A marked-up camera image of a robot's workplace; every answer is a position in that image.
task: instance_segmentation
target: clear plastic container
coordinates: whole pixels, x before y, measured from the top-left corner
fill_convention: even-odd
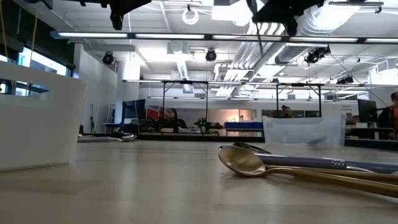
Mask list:
[[[300,144],[343,147],[346,116],[278,119],[262,117],[266,145]]]

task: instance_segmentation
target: light wood table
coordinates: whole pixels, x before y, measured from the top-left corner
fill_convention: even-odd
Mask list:
[[[218,159],[222,144],[79,143],[67,165],[0,173],[0,223],[398,223],[394,198],[283,175],[237,176]],[[398,162],[396,152],[374,149],[267,150]]]

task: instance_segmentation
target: person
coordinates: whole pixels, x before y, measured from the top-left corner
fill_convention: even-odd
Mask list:
[[[170,123],[173,127],[173,132],[178,133],[178,127],[179,128],[187,128],[187,125],[185,124],[185,121],[183,119],[179,119],[177,115],[177,110],[172,108],[169,109],[167,112],[167,115],[169,116]]]
[[[282,117],[283,118],[291,118],[292,117],[292,110],[290,107],[283,105],[282,106]]]
[[[398,92],[391,94],[391,101],[392,105],[381,112],[378,123],[380,128],[394,128],[396,135],[389,133],[383,139],[398,139]]]

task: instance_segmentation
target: office room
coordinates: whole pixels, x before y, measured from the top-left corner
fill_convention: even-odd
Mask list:
[[[0,223],[397,222],[398,2],[0,5]]]

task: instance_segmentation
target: computer monitor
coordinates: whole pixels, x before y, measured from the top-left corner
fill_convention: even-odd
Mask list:
[[[358,100],[359,122],[371,123],[378,122],[377,106],[375,101]]]
[[[145,119],[145,99],[123,102],[122,119]]]

